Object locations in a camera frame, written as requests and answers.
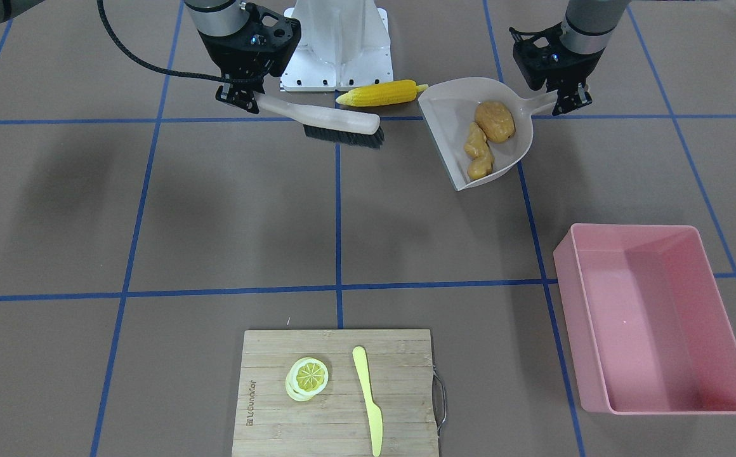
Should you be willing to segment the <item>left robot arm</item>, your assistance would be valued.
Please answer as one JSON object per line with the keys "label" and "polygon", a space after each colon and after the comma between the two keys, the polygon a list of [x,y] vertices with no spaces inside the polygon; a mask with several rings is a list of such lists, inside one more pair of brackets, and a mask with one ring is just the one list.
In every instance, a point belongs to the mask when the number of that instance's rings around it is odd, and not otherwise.
{"label": "left robot arm", "polygon": [[588,77],[596,69],[628,1],[569,1],[562,22],[539,32],[510,28],[513,58],[533,91],[555,92],[553,116],[592,104]]}

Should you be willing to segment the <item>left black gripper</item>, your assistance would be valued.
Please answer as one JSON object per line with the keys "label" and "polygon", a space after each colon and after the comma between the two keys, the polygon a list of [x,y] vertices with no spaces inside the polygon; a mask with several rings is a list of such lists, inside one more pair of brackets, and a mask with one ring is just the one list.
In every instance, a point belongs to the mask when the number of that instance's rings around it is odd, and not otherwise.
{"label": "left black gripper", "polygon": [[562,26],[556,24],[539,32],[510,28],[514,40],[513,58],[533,91],[545,88],[556,92],[553,116],[592,104],[588,76],[597,65],[597,54],[577,54],[562,43]]}

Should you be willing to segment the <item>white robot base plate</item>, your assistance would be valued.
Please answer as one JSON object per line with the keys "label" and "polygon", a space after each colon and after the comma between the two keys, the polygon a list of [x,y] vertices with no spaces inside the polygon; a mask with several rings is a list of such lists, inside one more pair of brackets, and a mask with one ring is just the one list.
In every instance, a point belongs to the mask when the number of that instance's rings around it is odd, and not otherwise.
{"label": "white robot base plate", "polygon": [[279,78],[287,92],[348,91],[394,81],[388,12],[374,1],[298,1],[283,12],[301,40]]}

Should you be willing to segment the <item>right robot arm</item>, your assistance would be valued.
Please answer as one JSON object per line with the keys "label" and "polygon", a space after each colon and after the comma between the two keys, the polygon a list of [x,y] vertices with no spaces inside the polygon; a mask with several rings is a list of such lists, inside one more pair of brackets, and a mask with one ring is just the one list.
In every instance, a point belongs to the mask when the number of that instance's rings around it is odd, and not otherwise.
{"label": "right robot arm", "polygon": [[135,55],[116,34],[103,1],[96,11],[110,40],[127,58],[165,76],[218,82],[219,102],[258,115],[257,95],[267,76],[281,76],[301,39],[301,23],[252,1],[185,1],[203,46],[219,76],[165,69]]}

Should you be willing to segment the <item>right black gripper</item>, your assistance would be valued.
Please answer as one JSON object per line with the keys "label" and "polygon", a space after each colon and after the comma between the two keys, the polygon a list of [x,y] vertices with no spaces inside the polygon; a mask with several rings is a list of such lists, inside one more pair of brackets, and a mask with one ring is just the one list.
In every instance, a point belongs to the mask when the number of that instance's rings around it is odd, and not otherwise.
{"label": "right black gripper", "polygon": [[256,3],[200,3],[198,34],[223,79],[215,98],[250,112],[246,104],[265,92],[264,78],[289,66],[301,22]]}

